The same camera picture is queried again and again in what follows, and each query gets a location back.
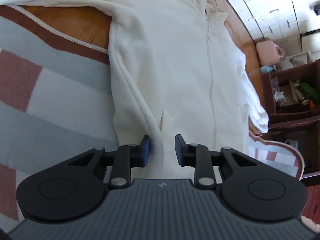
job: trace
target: zipper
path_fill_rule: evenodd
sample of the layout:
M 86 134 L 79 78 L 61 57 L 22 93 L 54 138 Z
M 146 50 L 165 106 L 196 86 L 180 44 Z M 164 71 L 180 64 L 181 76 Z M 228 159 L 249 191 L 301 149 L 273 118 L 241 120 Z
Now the zipper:
M 209 69 L 210 69 L 210 76 L 211 76 L 211 83 L 210 83 L 210 87 L 209 87 L 209 99 L 211 102 L 211 108 L 212 108 L 212 117 L 213 117 L 213 142 L 212 142 L 212 149 L 215 148 L 216 145 L 216 141 L 217 141 L 217 123 L 216 123 L 216 117 L 214 114 L 214 106 L 213 106 L 213 102 L 212 102 L 212 91 L 213 91 L 213 71 L 212 71 L 212 64 L 211 64 L 211 59 L 210 59 L 210 50 L 209 50 L 209 38 L 210 38 L 210 24 L 208 21 L 208 14 L 206 12 L 205 14 L 205 18 L 207 21 L 207 60 L 208 60 L 208 65 L 209 65 Z

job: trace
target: red wooden floor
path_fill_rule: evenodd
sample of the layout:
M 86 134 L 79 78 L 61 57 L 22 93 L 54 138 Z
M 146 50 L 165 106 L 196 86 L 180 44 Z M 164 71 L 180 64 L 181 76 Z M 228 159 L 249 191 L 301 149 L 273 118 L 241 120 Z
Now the red wooden floor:
M 308 202 L 302 213 L 303 216 L 320 224 L 320 185 L 308 187 Z

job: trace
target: green object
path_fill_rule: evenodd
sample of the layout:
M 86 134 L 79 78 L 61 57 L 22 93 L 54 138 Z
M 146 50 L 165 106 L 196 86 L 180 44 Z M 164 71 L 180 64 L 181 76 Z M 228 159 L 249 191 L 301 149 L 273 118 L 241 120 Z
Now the green object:
M 313 100 L 317 104 L 319 103 L 319 94 L 317 90 L 311 87 L 308 83 L 300 83 L 298 89 L 307 99 Z

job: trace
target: pink case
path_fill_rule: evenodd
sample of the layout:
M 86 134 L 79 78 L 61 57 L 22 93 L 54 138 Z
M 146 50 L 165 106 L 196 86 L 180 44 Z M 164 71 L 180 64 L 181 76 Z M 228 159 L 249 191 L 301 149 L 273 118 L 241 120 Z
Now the pink case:
M 273 66 L 284 58 L 284 49 L 273 41 L 261 41 L 256 44 L 256 50 L 260 60 L 260 66 Z

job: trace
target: gray ribbed panel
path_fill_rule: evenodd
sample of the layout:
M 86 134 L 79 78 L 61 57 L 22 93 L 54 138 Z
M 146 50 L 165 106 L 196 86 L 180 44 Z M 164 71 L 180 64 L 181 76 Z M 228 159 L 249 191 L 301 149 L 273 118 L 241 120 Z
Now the gray ribbed panel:
M 136 179 L 109 193 L 95 212 L 60 225 L 25 220 L 14 240 L 301 240 L 315 234 L 298 219 L 277 224 L 244 220 L 228 211 L 212 191 L 190 180 Z

